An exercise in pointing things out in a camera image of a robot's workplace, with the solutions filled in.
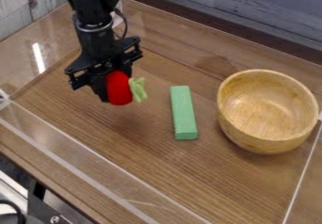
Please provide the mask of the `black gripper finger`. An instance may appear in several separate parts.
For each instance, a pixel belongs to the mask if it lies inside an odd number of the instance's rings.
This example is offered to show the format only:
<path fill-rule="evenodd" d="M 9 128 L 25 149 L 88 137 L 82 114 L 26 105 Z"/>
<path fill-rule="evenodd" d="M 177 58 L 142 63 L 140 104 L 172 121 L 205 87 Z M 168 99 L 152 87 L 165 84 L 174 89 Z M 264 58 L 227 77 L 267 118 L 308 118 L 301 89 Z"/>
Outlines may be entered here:
<path fill-rule="evenodd" d="M 105 87 L 105 78 L 102 75 L 93 76 L 90 79 L 90 88 L 94 94 L 97 95 L 98 99 L 108 103 L 108 91 Z"/>
<path fill-rule="evenodd" d="M 120 68 L 120 70 L 124 72 L 124 74 L 128 77 L 132 77 L 132 65 L 130 64 L 124 64 Z"/>

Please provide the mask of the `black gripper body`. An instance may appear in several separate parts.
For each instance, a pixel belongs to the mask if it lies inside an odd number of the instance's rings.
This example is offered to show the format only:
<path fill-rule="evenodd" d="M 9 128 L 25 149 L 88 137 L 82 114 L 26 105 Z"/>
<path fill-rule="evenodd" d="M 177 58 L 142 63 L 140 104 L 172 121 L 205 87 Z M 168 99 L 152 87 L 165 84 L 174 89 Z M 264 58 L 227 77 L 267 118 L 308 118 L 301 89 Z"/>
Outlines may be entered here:
<path fill-rule="evenodd" d="M 110 53 L 104 59 L 89 58 L 88 54 L 81 53 L 78 58 L 64 70 L 64 73 L 69 77 L 72 89 L 90 85 L 93 76 L 105 75 L 112 71 L 120 71 L 124 64 L 133 65 L 133 62 L 141 58 L 138 42 L 140 38 L 137 36 L 114 40 Z"/>

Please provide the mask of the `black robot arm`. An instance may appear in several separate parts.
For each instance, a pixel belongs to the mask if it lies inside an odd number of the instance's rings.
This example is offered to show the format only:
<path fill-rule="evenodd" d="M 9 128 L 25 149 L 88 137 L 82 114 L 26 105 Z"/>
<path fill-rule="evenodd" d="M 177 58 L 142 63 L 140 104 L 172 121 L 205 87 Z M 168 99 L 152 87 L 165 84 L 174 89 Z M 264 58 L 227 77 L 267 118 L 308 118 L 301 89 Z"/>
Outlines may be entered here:
<path fill-rule="evenodd" d="M 88 86 L 98 99 L 112 105 L 133 101 L 129 87 L 133 62 L 141 58 L 140 38 L 120 37 L 113 30 L 113 16 L 126 19 L 117 9 L 120 0 L 66 0 L 73 10 L 73 27 L 80 55 L 65 68 L 73 90 Z"/>

